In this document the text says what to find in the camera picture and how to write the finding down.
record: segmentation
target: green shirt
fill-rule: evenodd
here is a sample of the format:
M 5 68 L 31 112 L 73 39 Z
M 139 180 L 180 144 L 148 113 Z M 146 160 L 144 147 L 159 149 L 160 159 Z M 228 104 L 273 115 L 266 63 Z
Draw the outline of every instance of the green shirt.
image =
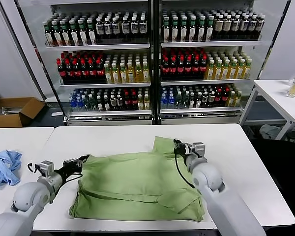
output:
M 183 158 L 183 176 L 191 182 Z M 106 220 L 201 221 L 201 195 L 180 177 L 171 139 L 156 137 L 152 152 L 98 158 L 83 165 L 77 198 L 69 213 L 76 218 Z

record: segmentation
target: blue cloth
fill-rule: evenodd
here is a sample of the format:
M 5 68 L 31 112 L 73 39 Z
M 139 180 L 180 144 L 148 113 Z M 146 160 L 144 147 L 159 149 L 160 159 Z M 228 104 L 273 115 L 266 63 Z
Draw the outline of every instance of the blue cloth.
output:
M 1 151 L 0 152 L 0 184 L 8 183 L 9 185 L 15 185 L 20 182 L 12 171 L 18 170 L 21 166 L 22 154 L 16 151 Z

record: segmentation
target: cardboard box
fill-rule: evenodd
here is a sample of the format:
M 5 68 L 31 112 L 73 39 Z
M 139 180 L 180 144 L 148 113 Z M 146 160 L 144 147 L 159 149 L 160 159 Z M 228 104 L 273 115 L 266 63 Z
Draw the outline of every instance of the cardboard box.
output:
M 33 97 L 0 99 L 2 107 L 22 108 L 18 114 L 0 116 L 0 128 L 17 128 L 27 126 L 43 109 L 45 103 Z

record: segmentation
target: small white table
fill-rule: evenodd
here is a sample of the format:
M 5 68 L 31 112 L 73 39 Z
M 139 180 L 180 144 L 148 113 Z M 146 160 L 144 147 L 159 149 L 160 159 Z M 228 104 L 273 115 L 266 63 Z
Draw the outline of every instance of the small white table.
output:
M 0 128 L 0 151 L 6 149 L 22 154 L 21 167 L 15 172 L 21 181 L 14 186 L 0 186 L 0 214 L 9 207 L 16 189 L 25 183 L 25 177 L 30 174 L 27 164 L 38 157 L 53 131 L 53 127 Z
M 295 218 L 247 136 L 238 124 L 58 127 L 36 161 L 50 160 L 55 169 L 64 160 L 90 153 L 104 157 L 151 151 L 155 136 L 206 144 L 206 158 L 224 181 L 244 199 L 262 226 L 292 225 Z M 37 181 L 30 174 L 26 181 Z M 216 229 L 205 209 L 204 220 L 114 221 L 73 219 L 69 208 L 76 198 L 78 181 L 66 183 L 54 202 L 46 205 L 34 222 L 34 231 L 134 232 Z
M 280 133 L 275 138 L 281 140 L 284 135 L 291 131 L 295 126 L 295 97 L 287 97 L 287 91 L 290 88 L 288 80 L 255 80 L 254 88 L 248 99 L 243 114 L 240 117 L 239 124 L 243 126 L 247 120 L 248 113 L 256 100 L 257 95 L 261 95 L 280 113 L 287 121 Z

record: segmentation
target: display refrigerator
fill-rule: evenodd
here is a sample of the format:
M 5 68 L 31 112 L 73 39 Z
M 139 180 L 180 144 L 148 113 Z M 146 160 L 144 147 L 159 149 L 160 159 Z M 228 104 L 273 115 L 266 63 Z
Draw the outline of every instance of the display refrigerator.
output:
M 238 122 L 289 4 L 0 0 L 67 125 Z

